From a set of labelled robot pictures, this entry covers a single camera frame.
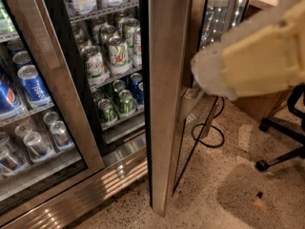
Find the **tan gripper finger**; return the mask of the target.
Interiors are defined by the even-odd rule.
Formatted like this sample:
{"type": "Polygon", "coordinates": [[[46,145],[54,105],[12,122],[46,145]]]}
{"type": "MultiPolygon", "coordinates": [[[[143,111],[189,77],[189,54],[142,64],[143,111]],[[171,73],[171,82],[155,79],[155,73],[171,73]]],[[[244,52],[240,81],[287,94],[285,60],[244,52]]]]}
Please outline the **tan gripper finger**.
{"type": "Polygon", "coordinates": [[[236,100],[305,82],[305,0],[279,0],[225,32],[191,61],[207,94],[236,100]]]}

